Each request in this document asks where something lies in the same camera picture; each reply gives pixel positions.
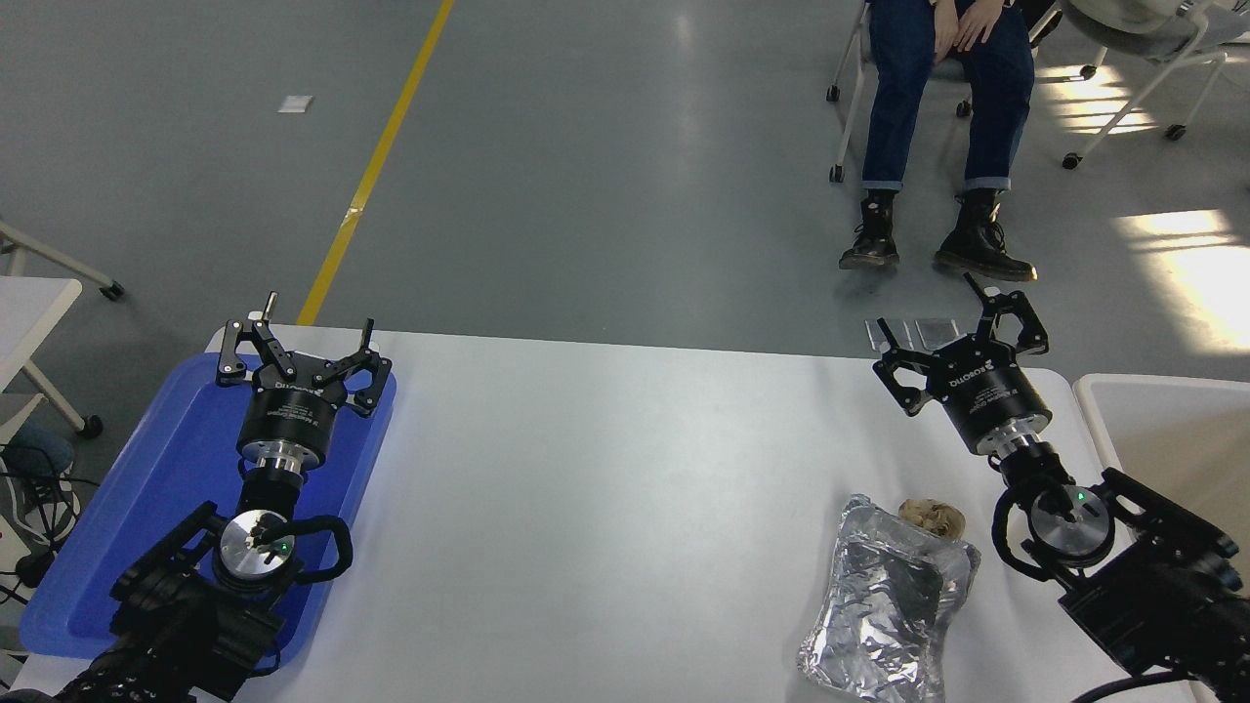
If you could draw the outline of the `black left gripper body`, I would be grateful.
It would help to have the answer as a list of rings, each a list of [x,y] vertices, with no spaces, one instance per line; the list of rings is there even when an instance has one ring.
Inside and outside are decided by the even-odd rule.
[[[332,439],[338,409],[312,387],[326,375],[322,357],[294,354],[294,380],[268,363],[252,373],[254,394],[240,432],[240,455],[258,458],[262,445],[285,442],[301,447],[308,458],[325,458]]]

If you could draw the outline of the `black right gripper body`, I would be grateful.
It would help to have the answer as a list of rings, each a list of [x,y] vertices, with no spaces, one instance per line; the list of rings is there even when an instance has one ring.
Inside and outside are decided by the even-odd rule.
[[[1044,432],[1052,418],[1018,364],[1018,349],[964,336],[935,352],[932,398],[966,449],[991,455],[1000,437]]]

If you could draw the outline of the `seated person's left hand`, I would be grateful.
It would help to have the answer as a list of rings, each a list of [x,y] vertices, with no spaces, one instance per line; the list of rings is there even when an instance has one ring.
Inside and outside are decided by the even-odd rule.
[[[959,18],[952,48],[956,53],[972,53],[978,43],[986,43],[1002,14],[1002,1],[972,1]]]

